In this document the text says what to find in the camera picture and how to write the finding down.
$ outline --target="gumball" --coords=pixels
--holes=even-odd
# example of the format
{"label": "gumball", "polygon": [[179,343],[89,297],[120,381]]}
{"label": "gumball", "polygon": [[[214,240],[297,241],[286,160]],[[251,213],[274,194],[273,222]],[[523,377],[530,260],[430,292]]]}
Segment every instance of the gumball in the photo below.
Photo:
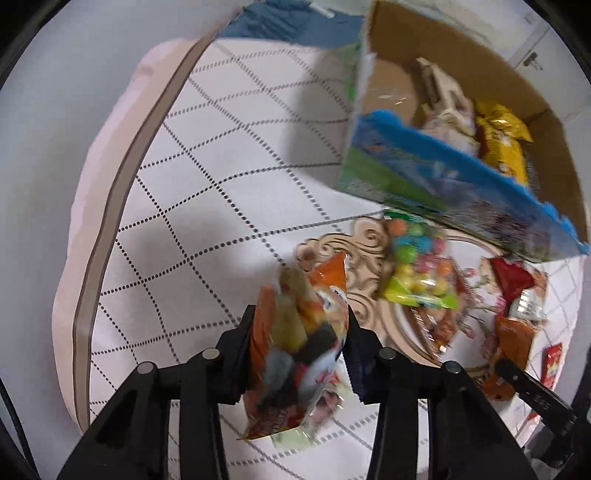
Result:
{"label": "gumball", "polygon": [[435,268],[442,277],[447,277],[453,271],[453,265],[449,260],[441,260]]}
{"label": "gumball", "polygon": [[445,240],[443,238],[435,237],[431,242],[431,252],[439,255],[445,250]]}
{"label": "gumball", "polygon": [[412,292],[415,294],[425,293],[433,283],[433,279],[426,273],[415,275]]}
{"label": "gumball", "polygon": [[395,278],[404,290],[411,291],[413,289],[414,277],[410,275],[396,275]]}
{"label": "gumball", "polygon": [[445,295],[445,292],[447,292],[448,289],[449,284],[443,278],[437,278],[435,280],[435,285],[433,285],[430,290],[436,297],[441,297],[442,295]]}
{"label": "gumball", "polygon": [[407,233],[411,236],[421,236],[424,233],[424,229],[419,223],[411,223],[408,226]]}
{"label": "gumball", "polygon": [[398,236],[396,238],[392,238],[390,240],[390,246],[392,247],[392,251],[398,250],[400,247],[404,245],[411,245],[413,242],[413,238],[408,235]]}
{"label": "gumball", "polygon": [[406,233],[406,222],[400,218],[394,218],[388,222],[388,234],[390,236],[401,236]]}
{"label": "gumball", "polygon": [[414,269],[418,273],[427,273],[431,269],[431,261],[425,255],[421,255],[415,260]]}
{"label": "gumball", "polygon": [[394,258],[398,263],[410,264],[417,257],[417,249],[412,245],[403,245],[394,252]]}
{"label": "gumball", "polygon": [[431,238],[426,235],[418,237],[414,244],[417,246],[418,251],[422,254],[426,254],[429,250],[431,250]]}
{"label": "gumball", "polygon": [[411,277],[414,274],[412,265],[400,264],[396,267],[394,275],[397,277]]}

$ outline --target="dotted grid pattern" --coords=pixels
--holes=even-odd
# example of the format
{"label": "dotted grid pattern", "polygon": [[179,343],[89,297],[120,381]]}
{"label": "dotted grid pattern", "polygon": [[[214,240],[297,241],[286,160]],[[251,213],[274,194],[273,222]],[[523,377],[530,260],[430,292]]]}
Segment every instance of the dotted grid pattern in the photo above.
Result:
{"label": "dotted grid pattern", "polygon": [[[313,48],[241,39],[218,40],[206,50],[126,202],[92,337],[92,419],[140,362],[173,365],[214,345],[256,301],[260,286],[293,261],[296,245],[329,232],[350,233],[354,218],[379,212],[374,202],[332,189],[349,113],[346,74],[336,59]],[[528,364],[537,378],[543,348],[558,341],[567,347],[582,293],[581,260],[544,268],[550,322]],[[177,407],[173,403],[169,442],[173,479]],[[418,408],[423,471],[426,403]],[[232,478],[365,478],[375,406],[349,398],[315,447],[283,452],[268,439],[236,440],[246,425],[241,404],[220,412]],[[528,413],[514,399],[502,417],[518,434]]]}

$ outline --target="brown package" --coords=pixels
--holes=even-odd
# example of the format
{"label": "brown package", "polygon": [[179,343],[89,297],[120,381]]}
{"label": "brown package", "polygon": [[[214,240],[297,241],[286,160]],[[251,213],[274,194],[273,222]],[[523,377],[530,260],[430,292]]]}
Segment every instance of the brown package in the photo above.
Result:
{"label": "brown package", "polygon": [[482,383],[482,391],[493,400],[505,401],[515,395],[515,390],[496,374],[495,364],[501,358],[508,358],[520,370],[525,370],[536,329],[529,322],[497,316],[495,332],[499,348],[491,359],[491,376]]}

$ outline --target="screw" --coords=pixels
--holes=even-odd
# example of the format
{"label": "screw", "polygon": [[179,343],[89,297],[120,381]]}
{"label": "screw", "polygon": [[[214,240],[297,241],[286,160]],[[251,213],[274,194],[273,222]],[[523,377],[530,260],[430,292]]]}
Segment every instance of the screw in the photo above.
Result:
{"label": "screw", "polygon": [[205,360],[215,360],[218,356],[220,356],[220,350],[217,348],[206,348],[203,352],[201,352],[201,356]]}
{"label": "screw", "polygon": [[379,351],[379,355],[384,360],[393,360],[396,358],[396,350],[390,347],[384,347]]}
{"label": "screw", "polygon": [[141,362],[138,365],[138,373],[140,375],[149,374],[154,369],[154,364],[152,362]]}
{"label": "screw", "polygon": [[445,362],[445,370],[450,372],[451,374],[458,374],[462,371],[462,367],[460,364],[454,361]]}

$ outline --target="orange snack bag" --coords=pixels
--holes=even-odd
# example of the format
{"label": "orange snack bag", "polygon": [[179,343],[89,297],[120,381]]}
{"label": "orange snack bag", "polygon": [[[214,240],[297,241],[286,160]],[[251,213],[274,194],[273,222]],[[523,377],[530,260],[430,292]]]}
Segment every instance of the orange snack bag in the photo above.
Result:
{"label": "orange snack bag", "polygon": [[536,329],[524,320],[497,316],[495,332],[499,339],[499,347],[491,359],[491,376],[483,382],[482,391],[493,400],[505,401],[515,395],[515,390],[496,374],[495,363],[501,358],[508,358],[520,370],[525,370]]}
{"label": "orange snack bag", "polygon": [[349,326],[344,252],[308,274],[286,269],[279,293],[263,287],[250,341],[244,394],[254,440],[298,427],[334,373]]}

